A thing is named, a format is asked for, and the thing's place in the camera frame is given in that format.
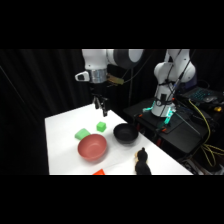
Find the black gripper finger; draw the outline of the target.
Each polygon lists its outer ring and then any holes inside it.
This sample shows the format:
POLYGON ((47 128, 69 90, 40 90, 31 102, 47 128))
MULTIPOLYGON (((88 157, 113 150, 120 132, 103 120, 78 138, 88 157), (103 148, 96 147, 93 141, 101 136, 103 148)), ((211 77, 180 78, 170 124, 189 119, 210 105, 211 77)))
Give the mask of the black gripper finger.
POLYGON ((95 109, 101 108, 101 104, 97 96, 94 96, 93 103, 95 104, 95 109))
POLYGON ((103 116, 106 117, 109 110, 109 100, 107 98, 102 98, 101 107, 103 110, 103 116))

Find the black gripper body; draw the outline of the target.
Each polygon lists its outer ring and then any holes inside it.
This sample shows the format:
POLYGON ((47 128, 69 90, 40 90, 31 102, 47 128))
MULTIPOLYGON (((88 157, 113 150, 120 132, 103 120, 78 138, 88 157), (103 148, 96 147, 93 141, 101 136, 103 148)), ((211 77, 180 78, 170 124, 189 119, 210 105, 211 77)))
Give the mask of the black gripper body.
POLYGON ((106 97, 107 84, 106 83, 91 83, 90 91, 93 96, 106 97))

